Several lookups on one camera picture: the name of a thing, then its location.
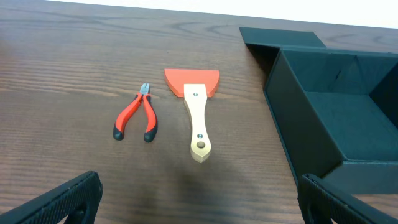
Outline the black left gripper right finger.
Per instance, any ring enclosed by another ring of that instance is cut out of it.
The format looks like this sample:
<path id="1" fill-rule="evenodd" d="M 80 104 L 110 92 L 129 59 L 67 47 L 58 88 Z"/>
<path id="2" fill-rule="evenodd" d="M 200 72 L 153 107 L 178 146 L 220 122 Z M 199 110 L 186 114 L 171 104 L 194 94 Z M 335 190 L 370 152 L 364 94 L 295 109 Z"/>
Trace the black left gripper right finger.
<path id="1" fill-rule="evenodd" d="M 306 224 L 397 224 L 397 219 L 313 175 L 298 181 L 298 203 Z"/>

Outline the orange scraper with wooden handle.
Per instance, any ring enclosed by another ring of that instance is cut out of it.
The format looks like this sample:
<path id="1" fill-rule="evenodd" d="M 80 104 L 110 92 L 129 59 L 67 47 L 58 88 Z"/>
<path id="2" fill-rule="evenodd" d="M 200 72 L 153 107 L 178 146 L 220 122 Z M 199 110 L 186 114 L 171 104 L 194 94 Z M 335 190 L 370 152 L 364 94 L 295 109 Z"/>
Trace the orange scraper with wooden handle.
<path id="1" fill-rule="evenodd" d="M 205 122 L 206 102 L 218 89 L 220 72 L 171 68 L 165 69 L 164 72 L 165 81 L 171 91 L 184 100 L 192 125 L 190 153 L 195 161 L 202 163 L 211 153 L 211 142 Z"/>

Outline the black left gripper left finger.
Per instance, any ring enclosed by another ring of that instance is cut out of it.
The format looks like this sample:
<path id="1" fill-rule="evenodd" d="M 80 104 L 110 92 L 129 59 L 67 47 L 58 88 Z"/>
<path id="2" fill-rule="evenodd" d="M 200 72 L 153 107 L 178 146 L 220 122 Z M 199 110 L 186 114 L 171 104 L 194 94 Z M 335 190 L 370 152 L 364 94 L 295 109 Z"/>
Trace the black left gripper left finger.
<path id="1" fill-rule="evenodd" d="M 1 223 L 93 224 L 103 194 L 97 172 L 88 171 L 1 215 Z"/>

